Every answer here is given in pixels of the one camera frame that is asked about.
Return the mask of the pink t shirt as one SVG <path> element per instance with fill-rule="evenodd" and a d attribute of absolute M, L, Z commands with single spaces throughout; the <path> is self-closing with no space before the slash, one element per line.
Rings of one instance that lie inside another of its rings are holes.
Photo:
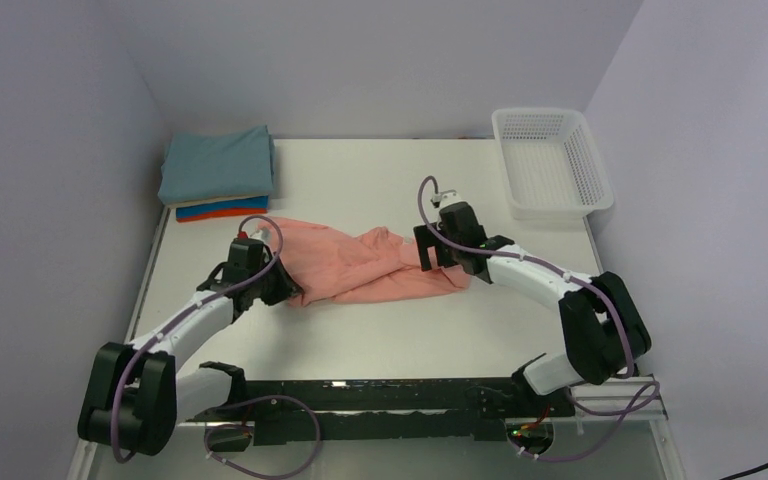
<path fill-rule="evenodd" d="M 415 241 L 385 227 L 358 236 L 301 220 L 275 217 L 283 234 L 280 261 L 302 292 L 288 304 L 320 301 L 371 304 L 464 291 L 471 277 L 459 266 L 421 269 Z"/>

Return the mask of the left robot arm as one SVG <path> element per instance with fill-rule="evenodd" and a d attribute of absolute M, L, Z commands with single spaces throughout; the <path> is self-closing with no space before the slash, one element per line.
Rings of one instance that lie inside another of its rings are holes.
<path fill-rule="evenodd" d="M 226 261 L 179 312 L 129 343 L 103 345 L 78 417 L 79 438 L 108 445 L 127 461 L 158 454 L 180 423 L 205 411 L 224 420 L 239 417 L 248 402 L 242 368 L 208 361 L 193 373 L 179 371 L 255 302 L 274 306 L 301 293 L 280 253 L 280 247 L 239 235 Z"/>

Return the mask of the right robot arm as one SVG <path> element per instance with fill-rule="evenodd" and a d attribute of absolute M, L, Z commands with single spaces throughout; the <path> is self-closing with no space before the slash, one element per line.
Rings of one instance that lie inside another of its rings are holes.
<path fill-rule="evenodd" d="M 438 219 L 413 229 L 420 267 L 459 267 L 489 285 L 513 289 L 557 313 L 564 347 L 523 365 L 511 388 L 517 411 L 534 415 L 550 394 L 600 385 L 633 372 L 652 347 L 647 327 L 624 281 L 606 271 L 588 275 L 534 256 L 514 240 L 488 236 L 465 201 L 440 203 Z"/>

